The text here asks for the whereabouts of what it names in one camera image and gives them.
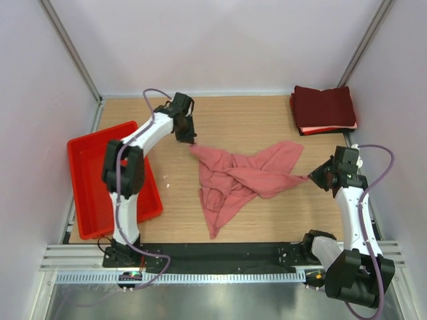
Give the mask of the pink t shirt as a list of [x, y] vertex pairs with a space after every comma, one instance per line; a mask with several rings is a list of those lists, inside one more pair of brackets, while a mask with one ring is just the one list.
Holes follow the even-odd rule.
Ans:
[[189, 152], [199, 163], [198, 196], [209, 238], [215, 239], [252, 199], [271, 199], [306, 182], [307, 176], [292, 174], [303, 150], [291, 141], [281, 141], [255, 155], [190, 145]]

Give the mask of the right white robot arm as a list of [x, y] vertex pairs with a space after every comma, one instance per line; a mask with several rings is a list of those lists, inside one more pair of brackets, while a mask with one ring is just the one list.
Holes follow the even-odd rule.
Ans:
[[309, 175], [320, 189], [331, 191], [338, 204], [344, 246], [339, 247], [330, 233], [311, 230], [304, 236], [300, 255], [306, 263], [320, 262], [329, 298], [380, 311], [396, 268], [393, 260], [385, 258], [374, 234], [369, 208], [372, 185], [358, 172], [363, 164], [360, 148], [336, 147]]

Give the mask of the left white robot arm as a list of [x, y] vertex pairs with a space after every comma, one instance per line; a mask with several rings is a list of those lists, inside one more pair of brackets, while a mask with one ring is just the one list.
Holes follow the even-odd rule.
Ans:
[[143, 92], [150, 111], [149, 119], [124, 138], [108, 142], [101, 173], [114, 214], [111, 246], [118, 251], [118, 259], [128, 267], [141, 260], [137, 199], [145, 182], [145, 156], [169, 134], [174, 134], [178, 142], [188, 144], [195, 143], [197, 137], [193, 124], [193, 98], [175, 93], [173, 97], [167, 96], [163, 105], [154, 108], [147, 98], [150, 91], [167, 96], [159, 89]]

